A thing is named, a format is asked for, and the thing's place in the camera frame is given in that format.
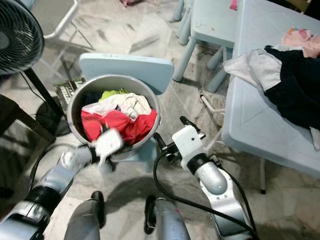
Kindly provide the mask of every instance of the marble floor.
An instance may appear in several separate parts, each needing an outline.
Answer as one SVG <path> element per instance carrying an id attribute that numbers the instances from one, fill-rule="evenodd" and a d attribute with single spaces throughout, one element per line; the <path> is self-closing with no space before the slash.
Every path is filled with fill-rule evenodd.
<path id="1" fill-rule="evenodd" d="M 172 60 L 175 65 L 181 59 L 185 46 L 178 44 L 176 31 L 179 22 L 171 22 L 177 0 L 144 0 L 130 7 L 123 7 L 119 0 L 82 0 L 75 23 L 87 36 L 97 52 L 110 54 L 132 54 Z M 43 58 L 53 63 L 65 42 L 72 34 L 72 27 L 54 41 L 46 42 Z M 66 78 L 78 77 L 81 70 L 79 56 L 92 52 L 80 35 L 76 35 L 59 61 L 56 69 Z M 173 133 L 183 127 L 180 116 L 186 116 L 195 122 L 207 135 L 203 140 L 208 144 L 223 125 L 223 117 L 211 115 L 199 98 L 203 91 L 215 108 L 225 106 L 229 77 L 216 93 L 207 92 L 203 86 L 206 81 L 221 68 L 208 70 L 206 62 L 219 49 L 217 45 L 197 44 L 193 52 L 185 78 L 182 82 L 171 81 L 166 92 L 159 96 L 162 123 L 158 128 L 164 141 L 169 143 Z M 42 63 L 34 66 L 35 72 L 55 95 L 55 86 L 60 80 Z M 35 116 L 36 109 L 42 103 L 28 89 L 20 75 L 14 75 L 0 82 L 1 94 L 16 101 L 28 114 Z M 21 134 L 12 129 L 5 133 L 12 138 L 21 138 Z M 42 139 L 28 138 L 35 147 L 27 152 L 28 163 L 24 164 L 21 176 L 14 181 L 15 194 L 9 200 L 1 200 L 1 207 L 15 203 L 27 192 L 27 177 L 31 163 L 43 149 Z M 1 139 L 1 147 L 8 148 L 8 139 Z M 57 143 L 78 145 L 78 140 L 68 134 L 60 136 Z M 38 180 L 50 167 L 54 166 L 60 154 L 65 150 L 58 147 L 47 154 L 39 165 Z M 224 145 L 216 145 L 210 154 L 219 157 L 230 173 L 243 186 L 247 195 L 258 233 L 262 240 L 309 240 L 320 239 L 320 180 L 290 168 L 272 162 L 266 164 L 266 195 L 259 190 L 260 159 L 245 152 Z M 197 181 L 184 172 L 178 164 L 163 163 L 160 177 L 168 189 L 179 196 L 208 206 Z M 92 166 L 80 172 L 65 198 L 59 204 L 45 231 L 46 240 L 62 240 L 68 220 L 83 200 L 94 191 L 102 191 L 105 197 L 106 225 L 101 229 L 102 240 L 142 240 L 156 239 L 155 234 L 147 236 L 143 231 L 144 204 L 148 195 L 162 196 L 156 189 L 152 174 L 144 172 L 138 163 L 122 163 L 116 172 L 102 175 Z M 176 203 L 192 240 L 218 239 L 212 228 L 209 215 L 192 207 Z"/>

